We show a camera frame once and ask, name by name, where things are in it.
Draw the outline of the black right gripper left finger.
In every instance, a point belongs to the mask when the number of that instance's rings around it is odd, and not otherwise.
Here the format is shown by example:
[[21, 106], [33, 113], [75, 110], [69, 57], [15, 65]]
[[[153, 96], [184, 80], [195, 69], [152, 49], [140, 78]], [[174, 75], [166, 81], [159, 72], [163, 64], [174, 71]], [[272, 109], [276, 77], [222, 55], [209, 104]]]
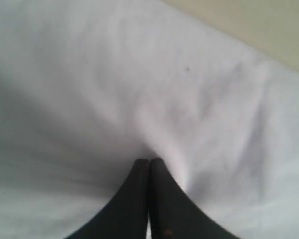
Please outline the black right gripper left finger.
[[145, 239], [148, 226], [149, 161], [134, 162], [118, 192], [69, 239]]

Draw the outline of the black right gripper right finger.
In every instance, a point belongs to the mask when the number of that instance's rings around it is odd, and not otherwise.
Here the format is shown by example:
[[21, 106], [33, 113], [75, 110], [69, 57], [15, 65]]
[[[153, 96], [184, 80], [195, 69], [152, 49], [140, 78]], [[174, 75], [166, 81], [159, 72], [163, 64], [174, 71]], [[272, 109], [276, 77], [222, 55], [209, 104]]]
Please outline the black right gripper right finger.
[[153, 239], [234, 239], [176, 183], [162, 159], [150, 161], [149, 220]]

